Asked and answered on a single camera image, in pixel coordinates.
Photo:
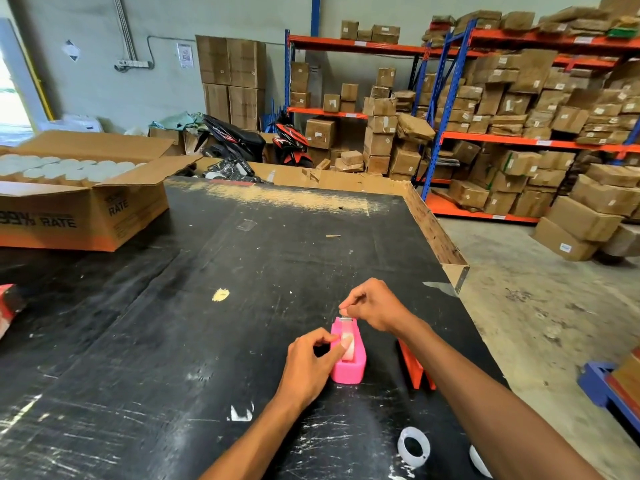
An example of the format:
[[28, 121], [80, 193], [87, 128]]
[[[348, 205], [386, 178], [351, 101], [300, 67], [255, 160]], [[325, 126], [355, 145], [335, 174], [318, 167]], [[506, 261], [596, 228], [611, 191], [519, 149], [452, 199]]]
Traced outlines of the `person's left hand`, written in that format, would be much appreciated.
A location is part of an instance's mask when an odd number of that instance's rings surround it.
[[333, 368], [317, 368], [315, 356], [322, 356], [329, 347], [315, 347], [316, 339], [335, 336], [323, 328], [315, 329], [293, 341], [287, 350], [287, 359], [276, 396], [294, 405], [301, 413], [313, 402], [324, 388]]

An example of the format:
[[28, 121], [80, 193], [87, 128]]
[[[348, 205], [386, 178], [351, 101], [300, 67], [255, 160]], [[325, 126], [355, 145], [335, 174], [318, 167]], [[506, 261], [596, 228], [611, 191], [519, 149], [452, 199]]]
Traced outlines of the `person's right hand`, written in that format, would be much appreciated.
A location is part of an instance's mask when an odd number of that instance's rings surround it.
[[409, 339], [412, 336], [422, 337], [430, 333], [428, 324], [413, 315], [386, 283], [377, 278], [369, 278], [356, 286], [344, 301], [367, 301], [367, 319], [364, 321], [396, 338]]

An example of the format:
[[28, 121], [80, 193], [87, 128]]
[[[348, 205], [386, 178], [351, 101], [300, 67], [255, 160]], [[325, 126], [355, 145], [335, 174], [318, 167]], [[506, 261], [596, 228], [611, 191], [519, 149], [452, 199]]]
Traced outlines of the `pink tape dispenser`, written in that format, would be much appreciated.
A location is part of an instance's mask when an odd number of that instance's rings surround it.
[[342, 332], [347, 331], [352, 331], [355, 338], [354, 360], [352, 362], [340, 361], [336, 364], [332, 369], [331, 378], [334, 382], [342, 385], [357, 385], [363, 380], [367, 364], [367, 353], [364, 347], [362, 334], [356, 320], [336, 317], [332, 324], [331, 333], [338, 336], [340, 339]]

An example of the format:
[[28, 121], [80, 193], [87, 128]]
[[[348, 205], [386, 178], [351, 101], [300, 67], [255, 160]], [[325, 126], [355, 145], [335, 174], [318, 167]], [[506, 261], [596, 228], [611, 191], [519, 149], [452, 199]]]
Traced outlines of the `person's left forearm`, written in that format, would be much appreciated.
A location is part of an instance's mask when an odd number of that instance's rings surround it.
[[253, 425], [198, 480], [261, 480], [304, 408], [299, 397], [277, 393]]

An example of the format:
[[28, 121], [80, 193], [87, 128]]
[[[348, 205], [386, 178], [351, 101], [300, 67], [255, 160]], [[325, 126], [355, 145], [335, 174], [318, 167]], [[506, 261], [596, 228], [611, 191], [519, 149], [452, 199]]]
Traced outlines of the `person's right forearm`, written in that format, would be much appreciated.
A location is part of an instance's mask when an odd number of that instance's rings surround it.
[[604, 480], [542, 416], [426, 322], [409, 314], [396, 326], [495, 480]]

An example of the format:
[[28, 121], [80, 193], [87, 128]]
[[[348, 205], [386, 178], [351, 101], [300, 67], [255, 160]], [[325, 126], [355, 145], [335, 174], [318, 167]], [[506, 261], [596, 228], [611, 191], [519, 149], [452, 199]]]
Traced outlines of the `orange plastic object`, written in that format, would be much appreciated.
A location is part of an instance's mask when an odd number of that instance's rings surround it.
[[428, 374], [427, 370], [418, 361], [417, 357], [411, 352], [409, 347], [400, 339], [398, 339], [404, 364], [413, 389], [420, 389], [422, 380], [425, 379], [430, 390], [436, 390], [436, 384]]

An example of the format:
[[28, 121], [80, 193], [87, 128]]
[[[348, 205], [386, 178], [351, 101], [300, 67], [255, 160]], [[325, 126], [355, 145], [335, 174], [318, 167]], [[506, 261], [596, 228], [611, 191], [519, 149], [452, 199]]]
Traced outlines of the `white empty tape core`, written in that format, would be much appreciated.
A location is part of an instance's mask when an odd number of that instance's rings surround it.
[[[413, 440], [419, 445], [420, 454], [414, 454], [410, 452], [406, 443], [408, 440]], [[400, 458], [411, 468], [420, 468], [428, 460], [431, 453], [431, 444], [425, 433], [420, 429], [407, 426], [405, 427], [397, 441], [397, 451]]]
[[478, 451], [476, 450], [475, 446], [473, 446], [473, 445], [471, 445], [470, 448], [469, 448], [469, 457], [470, 457], [470, 460], [471, 460], [474, 468], [480, 474], [482, 474], [484, 477], [489, 478], [489, 479], [493, 478], [493, 476], [489, 472], [488, 468], [485, 466], [484, 461], [480, 457], [480, 455], [479, 455]]

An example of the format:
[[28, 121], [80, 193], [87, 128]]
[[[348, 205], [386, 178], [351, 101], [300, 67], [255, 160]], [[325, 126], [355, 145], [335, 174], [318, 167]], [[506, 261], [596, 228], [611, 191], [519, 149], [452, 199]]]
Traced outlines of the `cardboard table edge sheet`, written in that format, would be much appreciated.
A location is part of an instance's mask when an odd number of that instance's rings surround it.
[[285, 243], [305, 237], [318, 262], [386, 276], [404, 273], [422, 287], [458, 296], [469, 272], [459, 247], [444, 231], [418, 192], [407, 182], [364, 173], [286, 168], [251, 163], [252, 182], [223, 177], [202, 158], [199, 176], [187, 178], [187, 192], [199, 192], [257, 209], [292, 213], [292, 224], [275, 234]]

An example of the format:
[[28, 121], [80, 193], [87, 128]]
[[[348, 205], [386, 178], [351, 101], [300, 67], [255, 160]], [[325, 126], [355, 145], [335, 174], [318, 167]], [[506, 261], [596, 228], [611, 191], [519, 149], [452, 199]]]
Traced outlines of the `stack of boxes beside rack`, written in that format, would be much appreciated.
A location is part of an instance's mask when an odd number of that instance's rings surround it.
[[367, 117], [363, 150], [342, 152], [333, 170], [368, 173], [392, 180], [410, 180], [419, 170], [423, 150], [436, 132], [424, 118], [397, 112], [393, 98], [364, 99]]

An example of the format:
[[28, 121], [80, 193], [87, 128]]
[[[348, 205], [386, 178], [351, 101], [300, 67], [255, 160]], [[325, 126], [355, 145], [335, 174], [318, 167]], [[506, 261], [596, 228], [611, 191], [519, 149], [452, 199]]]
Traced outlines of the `red black motorcycle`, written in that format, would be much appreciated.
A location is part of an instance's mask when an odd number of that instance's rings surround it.
[[292, 125], [275, 124], [276, 134], [273, 137], [276, 162], [284, 166], [314, 168], [312, 158], [308, 154], [307, 139]]

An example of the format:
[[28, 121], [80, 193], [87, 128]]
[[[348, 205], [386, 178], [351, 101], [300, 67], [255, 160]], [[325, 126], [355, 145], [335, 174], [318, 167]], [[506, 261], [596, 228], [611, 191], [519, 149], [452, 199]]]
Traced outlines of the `group of small shelved boxes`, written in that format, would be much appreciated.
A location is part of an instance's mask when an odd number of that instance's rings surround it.
[[296, 114], [308, 117], [305, 131], [308, 154], [315, 159], [319, 151], [329, 152], [340, 141], [338, 119], [366, 120], [364, 99], [390, 98], [396, 68], [381, 67], [375, 81], [369, 83], [342, 82], [340, 91], [324, 91], [324, 77], [333, 73], [314, 63], [319, 54], [355, 54], [350, 62], [359, 62], [361, 55], [409, 57], [413, 56], [413, 69], [423, 55], [420, 47], [399, 44], [400, 28], [394, 25], [374, 25], [370, 30], [359, 28], [359, 23], [344, 20], [339, 38], [298, 36], [285, 30], [285, 110], [288, 120]]

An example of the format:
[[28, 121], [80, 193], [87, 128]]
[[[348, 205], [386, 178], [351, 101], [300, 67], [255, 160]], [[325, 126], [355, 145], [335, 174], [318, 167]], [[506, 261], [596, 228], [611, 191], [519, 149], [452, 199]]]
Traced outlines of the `black plastic bag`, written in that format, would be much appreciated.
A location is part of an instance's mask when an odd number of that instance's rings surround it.
[[209, 166], [202, 175], [208, 180], [227, 180], [230, 182], [244, 182], [262, 184], [263, 179], [256, 175], [244, 158], [228, 157]]

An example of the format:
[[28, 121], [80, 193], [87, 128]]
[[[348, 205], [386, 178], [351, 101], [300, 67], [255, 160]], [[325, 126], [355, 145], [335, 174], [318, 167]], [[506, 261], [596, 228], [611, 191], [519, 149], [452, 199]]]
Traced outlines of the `blue orange shelving rack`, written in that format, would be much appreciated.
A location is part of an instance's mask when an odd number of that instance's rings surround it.
[[[375, 25], [364, 37], [356, 23], [342, 24], [343, 38], [318, 38], [285, 33], [286, 117], [307, 116], [304, 132], [277, 125], [292, 134], [301, 147], [284, 164], [313, 165], [342, 173], [365, 173], [391, 180], [411, 180], [423, 163], [420, 144], [434, 136], [428, 123], [415, 117], [422, 92], [431, 47], [399, 45], [399, 28]], [[339, 52], [369, 55], [412, 56], [408, 89], [395, 91], [395, 67], [381, 67], [369, 96], [358, 104], [359, 85], [345, 82], [340, 93], [321, 94], [319, 107], [312, 107], [311, 76], [320, 69], [297, 61], [295, 53]]]
[[[431, 42], [426, 44], [426, 53], [420, 67], [420, 76], [426, 73], [426, 64], [432, 54], [439, 54], [436, 79], [431, 92], [429, 111], [426, 119], [429, 124], [435, 122], [437, 99], [441, 94], [445, 83], [451, 79], [452, 90], [457, 91], [463, 71], [463, 65], [467, 59], [487, 57], [494, 55], [498, 50], [514, 48], [527, 50], [554, 50], [556, 58], [553, 66], [563, 66], [566, 72], [571, 72], [575, 66], [583, 68], [610, 71], [620, 67], [632, 59], [640, 60], [640, 29], [636, 30], [635, 37], [611, 36], [605, 33], [602, 36], [565, 35], [558, 32], [543, 32], [540, 29], [503, 30], [487, 29], [484, 25], [478, 28], [479, 13], [464, 16], [464, 31], [450, 30], [445, 35], [442, 47], [432, 49]], [[443, 141], [460, 140], [473, 143], [494, 143], [523, 148], [540, 147], [553, 150], [596, 150], [607, 153], [615, 153], [614, 163], [621, 165], [628, 153], [640, 155], [640, 121], [636, 121], [630, 135], [620, 144], [580, 144], [573, 141], [553, 140], [546, 138], [526, 138], [522, 136], [507, 136], [495, 134], [471, 134], [456, 131], [447, 131], [454, 93], [446, 92], [444, 104], [443, 122], [437, 129], [436, 139], [433, 145], [435, 152], [440, 150]]]

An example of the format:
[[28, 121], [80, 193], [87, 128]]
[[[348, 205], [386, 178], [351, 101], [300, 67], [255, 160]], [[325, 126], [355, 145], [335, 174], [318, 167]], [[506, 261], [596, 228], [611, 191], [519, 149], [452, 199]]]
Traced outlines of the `pile of floor cardboard boxes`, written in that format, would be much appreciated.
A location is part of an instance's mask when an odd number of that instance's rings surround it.
[[591, 164], [540, 218], [532, 238], [565, 260], [590, 260], [624, 220], [640, 215], [640, 167]]

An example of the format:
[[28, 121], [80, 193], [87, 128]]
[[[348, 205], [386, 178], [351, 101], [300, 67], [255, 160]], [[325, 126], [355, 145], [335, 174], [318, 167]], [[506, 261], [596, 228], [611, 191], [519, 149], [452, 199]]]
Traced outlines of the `blue pallet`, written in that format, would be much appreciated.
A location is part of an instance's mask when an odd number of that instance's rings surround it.
[[586, 363], [577, 383], [591, 402], [612, 413], [640, 446], [640, 345], [619, 365]]

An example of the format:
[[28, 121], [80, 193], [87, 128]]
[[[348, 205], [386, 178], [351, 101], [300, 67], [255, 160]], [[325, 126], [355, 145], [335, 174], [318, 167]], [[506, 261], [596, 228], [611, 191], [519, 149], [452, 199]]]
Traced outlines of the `green plastic sheet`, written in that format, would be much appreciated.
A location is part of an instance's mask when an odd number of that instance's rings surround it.
[[201, 112], [181, 112], [174, 114], [164, 119], [151, 122], [149, 129], [151, 128], [178, 131], [192, 130], [193, 128], [195, 128], [193, 131], [206, 129], [204, 115]]

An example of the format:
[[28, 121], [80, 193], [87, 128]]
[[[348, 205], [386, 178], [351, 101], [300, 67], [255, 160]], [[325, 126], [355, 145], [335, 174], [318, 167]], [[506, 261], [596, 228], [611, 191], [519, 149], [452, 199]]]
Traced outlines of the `stack of tall cardboard cartons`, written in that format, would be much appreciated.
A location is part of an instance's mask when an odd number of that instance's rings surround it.
[[265, 108], [266, 44], [250, 39], [196, 35], [205, 113], [257, 131]]

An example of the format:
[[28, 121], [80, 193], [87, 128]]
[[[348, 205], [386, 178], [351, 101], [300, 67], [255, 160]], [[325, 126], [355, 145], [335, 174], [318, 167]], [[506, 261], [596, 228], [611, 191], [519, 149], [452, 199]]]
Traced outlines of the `pile of shelved cardboard parcels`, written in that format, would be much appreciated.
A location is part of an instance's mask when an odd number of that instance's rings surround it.
[[[480, 9], [454, 18], [434, 15], [422, 37], [432, 49], [446, 33], [464, 31], [464, 16], [479, 13], [478, 28], [540, 29], [565, 35], [635, 37], [640, 29], [640, 0], [601, 0], [597, 6], [570, 6], [547, 16]], [[418, 116], [429, 111], [440, 55], [426, 64]], [[640, 121], [640, 60], [612, 72], [553, 66], [554, 50], [507, 48], [468, 58], [457, 91], [451, 79], [439, 98], [435, 122], [443, 122], [446, 92], [454, 93], [447, 131], [620, 144]], [[442, 217], [505, 219], [536, 223], [557, 196], [567, 196], [591, 164], [640, 167], [640, 155], [628, 153], [621, 165], [615, 153], [596, 150], [523, 148], [460, 140], [435, 140], [424, 151], [424, 167], [414, 176], [432, 213]]]

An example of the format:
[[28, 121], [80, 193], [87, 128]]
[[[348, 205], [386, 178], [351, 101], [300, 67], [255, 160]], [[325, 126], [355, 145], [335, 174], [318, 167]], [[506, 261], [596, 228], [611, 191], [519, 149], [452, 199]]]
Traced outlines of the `large open cardboard box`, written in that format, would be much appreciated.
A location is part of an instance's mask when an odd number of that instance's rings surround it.
[[48, 130], [0, 155], [145, 162], [80, 187], [0, 182], [0, 247], [115, 251], [169, 208], [164, 181], [202, 156], [175, 153], [171, 139]]

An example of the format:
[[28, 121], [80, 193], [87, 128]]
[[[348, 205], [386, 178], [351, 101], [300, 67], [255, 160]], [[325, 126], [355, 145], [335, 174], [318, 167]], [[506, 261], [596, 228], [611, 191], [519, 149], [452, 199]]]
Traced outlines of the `group of white rolls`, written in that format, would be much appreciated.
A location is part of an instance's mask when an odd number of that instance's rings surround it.
[[145, 162], [0, 155], [0, 182], [91, 187], [146, 165]]

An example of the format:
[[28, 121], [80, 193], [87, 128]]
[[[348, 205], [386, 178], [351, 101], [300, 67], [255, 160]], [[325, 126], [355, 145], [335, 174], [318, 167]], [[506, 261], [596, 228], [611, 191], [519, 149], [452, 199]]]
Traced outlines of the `red white packet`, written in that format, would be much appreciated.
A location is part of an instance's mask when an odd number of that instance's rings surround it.
[[0, 339], [12, 322], [26, 308], [26, 300], [20, 288], [14, 283], [0, 285]]

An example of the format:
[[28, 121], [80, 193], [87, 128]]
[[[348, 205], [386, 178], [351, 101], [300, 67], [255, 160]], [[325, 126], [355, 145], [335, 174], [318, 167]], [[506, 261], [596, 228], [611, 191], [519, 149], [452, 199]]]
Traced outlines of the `white sacks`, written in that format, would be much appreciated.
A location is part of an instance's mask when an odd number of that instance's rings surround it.
[[37, 126], [38, 131], [64, 130], [71, 132], [103, 133], [100, 120], [87, 115], [64, 114], [61, 119], [43, 121]]

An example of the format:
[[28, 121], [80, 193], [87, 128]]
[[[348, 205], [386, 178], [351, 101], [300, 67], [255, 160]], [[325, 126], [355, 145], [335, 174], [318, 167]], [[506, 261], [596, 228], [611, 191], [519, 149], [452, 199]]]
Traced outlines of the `wall conduit with socket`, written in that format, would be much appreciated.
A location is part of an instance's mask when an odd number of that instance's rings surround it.
[[122, 38], [124, 55], [116, 62], [117, 72], [124, 73], [133, 69], [151, 70], [153, 64], [149, 61], [142, 61], [136, 54], [136, 49], [132, 39], [131, 28], [125, 12], [123, 0], [113, 0], [116, 12], [118, 29]]

